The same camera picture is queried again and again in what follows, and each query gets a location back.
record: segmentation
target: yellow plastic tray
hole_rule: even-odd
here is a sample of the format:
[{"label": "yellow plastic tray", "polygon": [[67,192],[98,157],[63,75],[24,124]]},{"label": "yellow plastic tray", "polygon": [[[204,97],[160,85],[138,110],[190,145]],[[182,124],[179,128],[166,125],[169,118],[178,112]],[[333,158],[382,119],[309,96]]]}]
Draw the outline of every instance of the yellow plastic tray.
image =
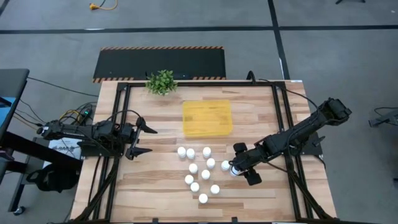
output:
[{"label": "yellow plastic tray", "polygon": [[229,100],[185,101],[182,113],[183,131],[188,137],[225,136],[233,128]]}]

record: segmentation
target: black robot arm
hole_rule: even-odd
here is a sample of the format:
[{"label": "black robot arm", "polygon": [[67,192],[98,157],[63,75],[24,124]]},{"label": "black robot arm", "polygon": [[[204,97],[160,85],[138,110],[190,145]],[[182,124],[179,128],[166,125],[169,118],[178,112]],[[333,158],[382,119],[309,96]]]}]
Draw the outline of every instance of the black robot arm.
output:
[{"label": "black robot arm", "polygon": [[260,162],[269,162],[283,152],[296,154],[307,143],[308,138],[324,125],[337,126],[348,120],[351,110],[340,100],[329,98],[310,117],[286,131],[271,134],[254,143],[255,148],[247,150],[246,145],[234,145],[236,157],[231,165],[244,172]]},{"label": "black robot arm", "polygon": [[39,128],[37,134],[41,134],[46,140],[82,139],[82,142],[78,143],[82,149],[82,156],[120,157],[123,155],[124,144],[131,144],[126,151],[126,157],[133,160],[134,157],[151,151],[151,149],[136,147],[141,131],[157,133],[146,125],[144,118],[138,117],[136,125],[125,123],[123,126],[108,120],[87,126],[63,124],[59,120],[55,120]]},{"label": "black robot arm", "polygon": [[[269,162],[282,153],[295,154],[300,152],[301,148],[307,143],[309,136],[324,125],[337,126],[348,120],[351,110],[344,106],[340,100],[329,98],[322,103],[316,112],[299,124],[289,130],[278,134],[271,134],[254,144],[255,148],[248,150],[245,143],[236,143],[234,145],[236,157],[230,161],[233,171],[240,171],[249,185],[261,183],[261,178],[254,170],[254,166],[260,162]],[[295,182],[296,186],[308,200],[315,213],[321,219],[338,221],[338,219],[329,216],[319,206],[312,197],[308,189],[303,185],[297,173],[294,171],[292,158],[287,159],[287,169],[289,177]]]}]

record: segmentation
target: green plant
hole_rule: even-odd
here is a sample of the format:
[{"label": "green plant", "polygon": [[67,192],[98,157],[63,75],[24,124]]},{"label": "green plant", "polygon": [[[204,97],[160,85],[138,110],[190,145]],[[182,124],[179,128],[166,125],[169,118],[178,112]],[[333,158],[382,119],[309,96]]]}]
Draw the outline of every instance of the green plant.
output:
[{"label": "green plant", "polygon": [[177,89],[177,82],[173,79],[173,71],[158,71],[158,75],[151,73],[150,79],[145,83],[146,88],[153,94],[166,95],[171,90]]}]

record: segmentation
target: black chair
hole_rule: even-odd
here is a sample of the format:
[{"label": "black chair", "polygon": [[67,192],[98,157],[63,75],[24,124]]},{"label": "black chair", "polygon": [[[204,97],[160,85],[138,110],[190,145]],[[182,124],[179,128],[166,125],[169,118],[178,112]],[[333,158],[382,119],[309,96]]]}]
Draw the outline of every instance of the black chair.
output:
[{"label": "black chair", "polygon": [[343,0],[338,0],[337,2],[336,2],[336,4],[339,4],[340,2],[342,2]]}]

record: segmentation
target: wooden table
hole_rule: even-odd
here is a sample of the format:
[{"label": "wooden table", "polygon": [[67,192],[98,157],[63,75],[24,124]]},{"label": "wooden table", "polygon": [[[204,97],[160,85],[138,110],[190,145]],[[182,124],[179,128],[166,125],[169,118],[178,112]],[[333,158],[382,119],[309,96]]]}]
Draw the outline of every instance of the wooden table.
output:
[{"label": "wooden table", "polygon": [[[104,120],[111,115],[116,86],[117,82],[102,83],[94,121]],[[305,94],[301,82],[286,81],[286,87]],[[284,111],[281,96],[279,94],[281,110]],[[122,93],[119,110],[123,99]],[[232,133],[229,136],[205,139],[185,138],[182,131],[183,101],[220,99],[231,102],[234,125]],[[245,142],[250,148],[261,138],[278,132],[271,87],[179,87],[177,92],[168,96],[151,95],[145,88],[134,87],[131,89],[129,101],[129,109],[136,110],[146,119],[147,125],[159,133],[142,133],[140,136],[139,147],[151,148],[153,152],[143,154],[134,161],[125,157],[121,159],[112,222],[151,222],[152,218],[159,218],[161,222],[230,222],[231,217],[248,222],[294,220],[286,173],[267,164],[259,164],[256,170],[262,177],[262,183],[248,186],[244,177],[231,177],[228,172],[220,169],[221,161],[234,157],[234,143]],[[306,99],[289,93],[289,102],[294,123],[309,116]],[[132,113],[127,114],[127,122],[135,123],[136,118]],[[285,127],[288,127],[285,114],[284,121]],[[210,180],[195,176],[200,184],[197,194],[193,194],[184,182],[184,177],[189,174],[188,166],[191,161],[178,157],[179,146],[191,147],[196,151],[195,163],[200,171],[206,167],[202,149],[205,146],[212,149],[216,167],[211,170]],[[335,216],[323,164],[314,156],[302,156],[302,160],[309,191],[326,212]],[[87,205],[96,161],[97,158],[84,161],[72,218],[78,216]],[[285,167],[283,157],[274,159],[272,163]],[[100,168],[101,165],[98,168],[97,183]],[[212,184],[220,186],[218,195],[210,194]],[[304,217],[302,195],[298,189],[297,192]],[[198,201],[198,196],[202,193],[209,196],[207,204],[200,204]],[[107,195],[106,192],[103,197],[100,218],[104,216]]]}]

